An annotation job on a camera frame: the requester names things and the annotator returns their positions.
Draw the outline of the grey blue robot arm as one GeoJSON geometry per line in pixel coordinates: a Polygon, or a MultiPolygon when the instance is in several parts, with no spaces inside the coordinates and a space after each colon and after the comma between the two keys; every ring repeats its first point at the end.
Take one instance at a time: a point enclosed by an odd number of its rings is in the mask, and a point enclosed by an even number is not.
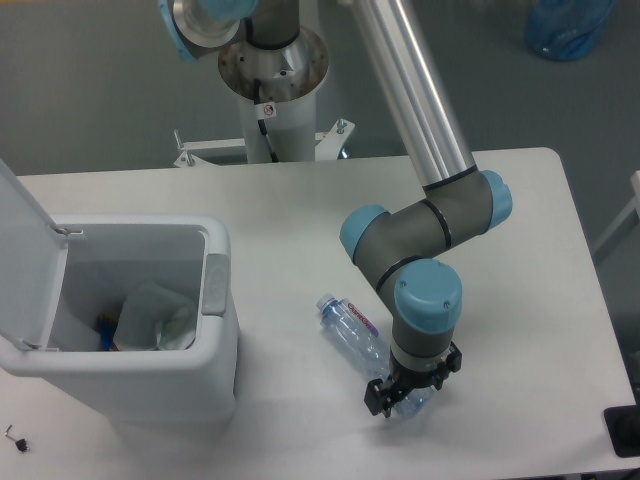
{"type": "MultiPolygon", "coordinates": [[[[404,410],[413,392],[440,389],[459,371],[452,337],[462,285],[439,256],[504,222],[512,196],[464,144],[411,4],[356,1],[352,8],[424,191],[395,213],[378,205],[354,211],[339,236],[392,316],[388,366],[364,395],[372,414],[389,415],[404,410]]],[[[158,9],[183,60],[217,55],[240,106],[249,163],[318,158],[315,95],[329,55],[301,24],[297,2],[162,1],[158,9]]]]}

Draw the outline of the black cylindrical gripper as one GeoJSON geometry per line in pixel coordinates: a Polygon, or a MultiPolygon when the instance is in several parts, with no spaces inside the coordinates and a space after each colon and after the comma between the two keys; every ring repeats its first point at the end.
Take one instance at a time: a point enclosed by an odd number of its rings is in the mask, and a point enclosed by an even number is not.
{"type": "Polygon", "coordinates": [[[392,357],[391,378],[370,380],[366,386],[364,403],[373,416],[383,414],[389,418],[392,408],[411,391],[430,387],[439,391],[451,374],[460,371],[461,366],[462,352],[454,342],[440,361],[425,372],[410,370],[392,357]]]}

